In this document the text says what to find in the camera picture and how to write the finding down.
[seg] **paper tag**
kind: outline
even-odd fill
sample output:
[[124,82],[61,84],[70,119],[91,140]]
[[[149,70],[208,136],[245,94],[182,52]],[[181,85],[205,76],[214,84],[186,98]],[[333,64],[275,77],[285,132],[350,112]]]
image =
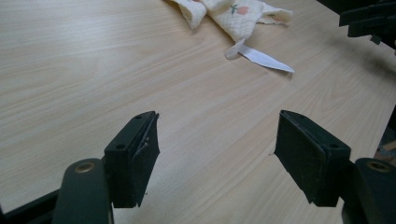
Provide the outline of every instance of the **paper tag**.
[[294,69],[291,67],[271,58],[270,56],[259,52],[258,50],[251,49],[245,45],[239,47],[239,53],[244,55],[246,58],[251,60],[253,63],[257,63],[264,67],[275,68],[278,70],[294,73]]

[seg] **cloth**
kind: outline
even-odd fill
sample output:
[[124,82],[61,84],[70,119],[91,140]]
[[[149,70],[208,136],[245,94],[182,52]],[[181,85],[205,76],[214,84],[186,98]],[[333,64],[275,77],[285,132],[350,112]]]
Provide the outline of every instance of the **cloth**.
[[208,14],[232,39],[235,45],[226,52],[234,57],[248,40],[256,23],[281,24],[291,19],[292,12],[271,7],[262,0],[171,0],[178,3],[191,29]]

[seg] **light wood grain surface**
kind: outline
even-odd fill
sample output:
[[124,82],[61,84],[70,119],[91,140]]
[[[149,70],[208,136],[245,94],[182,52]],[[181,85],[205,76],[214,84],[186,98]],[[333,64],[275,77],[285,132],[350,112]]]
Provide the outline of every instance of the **light wood grain surface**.
[[348,38],[314,0],[271,0],[288,25],[258,25],[247,45],[288,75],[227,61],[210,19],[191,31],[162,0],[0,2],[0,204],[60,187],[75,161],[101,158],[134,115],[156,110],[161,154],[140,208],[116,223],[342,223],[308,204],[275,150],[278,113],[305,114],[373,157],[396,104],[396,57]]

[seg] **metal screw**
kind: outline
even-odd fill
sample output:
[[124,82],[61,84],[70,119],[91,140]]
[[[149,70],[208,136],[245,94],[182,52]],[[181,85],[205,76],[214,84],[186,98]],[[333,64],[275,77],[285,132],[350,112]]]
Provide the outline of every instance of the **metal screw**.
[[367,166],[372,170],[381,172],[381,173],[388,173],[390,172],[390,167],[385,163],[378,162],[378,161],[368,161]]
[[75,171],[78,174],[82,174],[82,173],[89,172],[94,167],[95,167],[95,164],[93,162],[87,161],[87,162],[83,162],[83,163],[79,164],[78,166],[76,166]]

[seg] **black machine part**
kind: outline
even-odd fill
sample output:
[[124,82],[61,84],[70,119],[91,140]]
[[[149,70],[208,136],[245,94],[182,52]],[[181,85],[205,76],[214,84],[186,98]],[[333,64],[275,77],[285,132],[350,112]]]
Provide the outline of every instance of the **black machine part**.
[[372,35],[376,44],[383,42],[396,49],[395,0],[318,0],[340,15],[340,26],[348,25],[349,37]]
[[280,112],[275,154],[307,200],[335,207],[344,223],[396,223],[396,170],[375,159],[349,160],[350,148],[311,119]]
[[60,189],[6,214],[1,224],[110,224],[112,205],[141,205],[160,153],[154,111],[132,118],[105,149],[105,156],[70,165]]

